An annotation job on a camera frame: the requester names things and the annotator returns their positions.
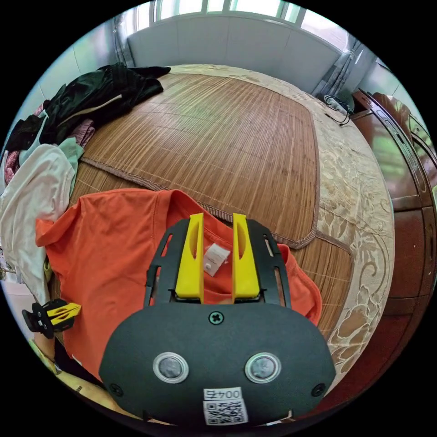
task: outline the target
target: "white shirt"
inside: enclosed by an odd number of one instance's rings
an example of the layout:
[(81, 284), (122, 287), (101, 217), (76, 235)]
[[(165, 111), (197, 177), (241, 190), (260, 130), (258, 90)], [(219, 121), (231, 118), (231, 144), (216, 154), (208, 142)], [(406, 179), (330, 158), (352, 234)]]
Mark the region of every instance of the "white shirt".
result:
[(35, 220), (56, 221), (67, 209), (74, 170), (62, 150), (42, 144), (26, 159), (0, 197), (5, 260), (18, 268), (37, 302), (50, 300), (44, 276), (46, 249), (35, 243)]
[(5, 154), (3, 155), (3, 159), (1, 160), (1, 164), (0, 164), (0, 196), (3, 194), (6, 188), (5, 166), (6, 166), (6, 160), (8, 159), (8, 155), (9, 152), (5, 150)]

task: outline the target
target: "wooden wardrobe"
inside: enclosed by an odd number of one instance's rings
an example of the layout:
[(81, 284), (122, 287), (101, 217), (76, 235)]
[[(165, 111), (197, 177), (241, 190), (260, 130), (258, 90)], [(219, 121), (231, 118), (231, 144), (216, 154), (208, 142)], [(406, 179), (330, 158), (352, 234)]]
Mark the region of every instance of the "wooden wardrobe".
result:
[(388, 369), (419, 325), (437, 275), (435, 146), (408, 107), (394, 97), (358, 90), (353, 98), (351, 121), (372, 148), (393, 204), (393, 279), (368, 346), (312, 414), (356, 397)]

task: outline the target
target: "window frame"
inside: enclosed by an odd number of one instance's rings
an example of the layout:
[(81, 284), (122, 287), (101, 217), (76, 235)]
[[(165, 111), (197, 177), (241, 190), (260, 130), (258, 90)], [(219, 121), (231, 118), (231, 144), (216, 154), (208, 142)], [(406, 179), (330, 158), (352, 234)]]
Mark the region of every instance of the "window frame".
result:
[[(337, 46), (331, 44), (326, 39), (324, 39), (318, 35), (315, 35), (314, 33), (310, 32), (308, 30), (302, 29), (302, 23), (304, 21), (304, 17), (305, 17), (305, 14), (307, 12), (307, 9), (305, 9), (299, 5), (297, 5), (300, 7), (300, 9), (299, 9), (298, 15), (296, 17), (296, 22), (292, 23), (291, 21), (285, 20), (288, 8), (290, 7), (290, 3), (286, 2), (286, 1), (281, 1), (281, 3), (278, 6), (278, 10), (276, 11), (276, 16), (272, 16), (272, 15), (257, 14), (255, 12), (242, 12), (242, 11), (231, 10), (230, 9), (231, 3), (235, 0), (224, 0), (223, 8), (221, 11), (210, 11), (210, 12), (207, 12), (208, 0), (202, 0), (202, 9), (200, 11), (180, 15), (180, 14), (176, 14), (176, 12), (179, 11), (180, 0), (175, 0), (174, 6), (173, 6), (173, 15), (171, 17), (165, 18), (163, 20), (161, 19), (162, 1), (163, 0), (153, 0), (150, 2), (151, 4), (150, 4), (150, 8), (149, 8), (149, 27), (153, 27), (153, 26), (161, 25), (162, 23), (168, 23), (168, 22), (171, 22), (173, 20), (179, 20), (179, 19), (189, 18), (189, 17), (193, 17), (193, 16), (205, 16), (206, 17), (206, 16), (212, 16), (212, 15), (220, 15), (220, 16), (228, 17), (228, 18), (232, 18), (232, 17), (247, 18), (248, 16), (250, 16), (251, 18), (254, 18), (254, 19), (274, 22), (276, 24), (285, 25), (293, 30), (298, 30), (300, 32), (304, 32), (305, 34), (309, 35), (311, 38), (323, 43), (324, 45), (326, 45), (329, 48), (338, 52), (339, 54), (345, 53), (345, 52), (351, 50), (350, 44), (351, 44), (352, 39), (350, 38), (350, 34), (349, 34), (349, 32), (347, 32), (346, 29), (344, 29), (344, 31), (347, 34), (347, 44), (346, 44), (346, 47), (343, 51), (341, 49), (339, 49)], [(134, 9), (135, 9), (135, 12), (134, 12), (135, 32), (138, 32), (137, 14), (138, 14), (139, 6), (136, 6)]]

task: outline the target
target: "bed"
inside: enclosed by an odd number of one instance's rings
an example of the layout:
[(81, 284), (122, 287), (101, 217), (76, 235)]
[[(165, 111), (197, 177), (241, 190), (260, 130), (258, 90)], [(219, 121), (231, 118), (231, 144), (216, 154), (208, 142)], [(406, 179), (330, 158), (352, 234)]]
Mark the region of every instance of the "bed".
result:
[[(180, 65), (160, 82), (163, 93), (87, 144), (70, 204), (116, 188), (181, 189), (222, 221), (237, 212), (269, 227), (320, 289), (332, 389), (369, 342), (393, 273), (393, 211), (368, 143), (261, 73)], [(59, 296), (56, 278), (49, 288)]]

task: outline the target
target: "orange t-shirt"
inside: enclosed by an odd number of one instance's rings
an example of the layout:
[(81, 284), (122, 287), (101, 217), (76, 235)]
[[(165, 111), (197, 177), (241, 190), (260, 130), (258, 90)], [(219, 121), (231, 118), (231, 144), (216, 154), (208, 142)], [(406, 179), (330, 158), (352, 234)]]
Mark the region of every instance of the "orange t-shirt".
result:
[[(73, 327), (63, 333), (65, 349), (97, 379), (111, 334), (143, 308), (146, 272), (165, 231), (197, 213), (203, 213), (205, 248), (216, 243), (232, 251), (232, 229), (178, 190), (132, 188), (89, 194), (56, 222), (36, 221), (36, 244), (46, 247), (62, 299), (82, 306)], [(282, 244), (279, 248), (293, 309), (316, 325), (320, 292), (290, 249)], [(222, 264), (214, 277), (204, 274), (206, 304), (219, 303), (231, 292), (232, 262)]]

